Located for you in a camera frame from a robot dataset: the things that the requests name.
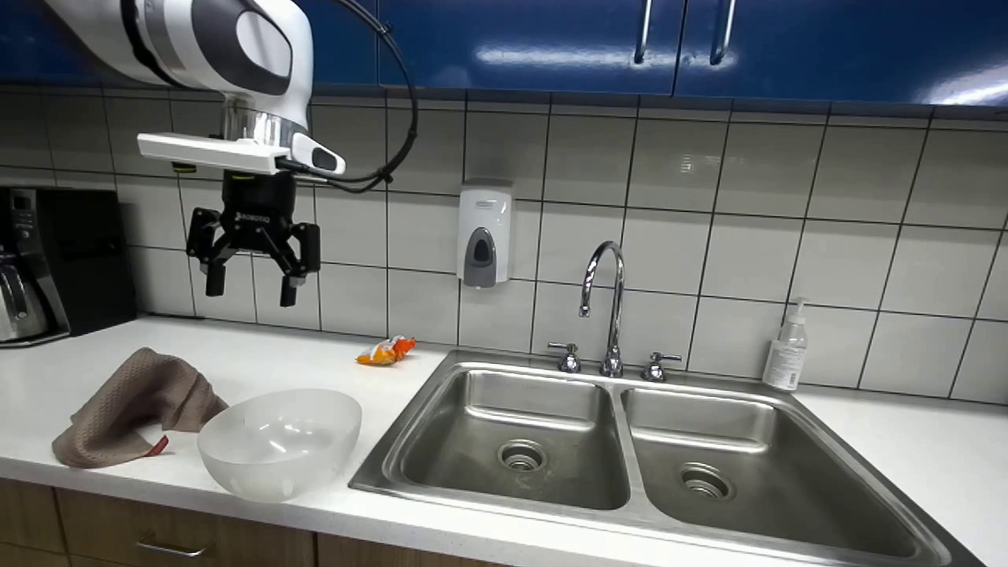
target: sink drain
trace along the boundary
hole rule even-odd
[[[712,464],[688,464],[679,478],[698,496],[729,502],[734,495],[734,484]]]
[[[512,471],[540,471],[544,467],[544,451],[532,439],[510,439],[500,445],[497,461]]]

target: dish soap bottle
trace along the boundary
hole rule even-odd
[[[794,391],[805,365],[810,334],[805,334],[805,299],[780,325],[777,338],[769,340],[762,385],[777,391]]]

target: faucet handle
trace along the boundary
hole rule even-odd
[[[577,344],[548,344],[548,350],[563,350],[562,372],[580,372]]]
[[[639,377],[647,377],[647,381],[666,381],[669,377],[669,372],[666,372],[666,365],[663,363],[684,363],[679,356],[666,356],[666,354],[653,354],[653,360],[650,360],[650,365],[639,372]]]

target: double sink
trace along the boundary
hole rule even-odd
[[[803,564],[979,564],[794,397],[446,356],[353,488]]]

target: cable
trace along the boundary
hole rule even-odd
[[[397,154],[392,159],[385,159],[377,171],[364,174],[364,176],[327,176],[327,184],[344,188],[344,192],[372,192],[377,181],[392,181],[392,174],[406,159],[406,154],[414,151],[417,131],[420,131],[420,103],[417,103],[417,86],[414,76],[406,68],[402,51],[397,44],[397,36],[392,35],[392,28],[372,11],[364,9],[360,0],[339,0],[361,26],[370,26],[385,51],[392,52],[392,61],[397,64],[406,95],[411,95],[411,129],[402,145],[397,148]]]

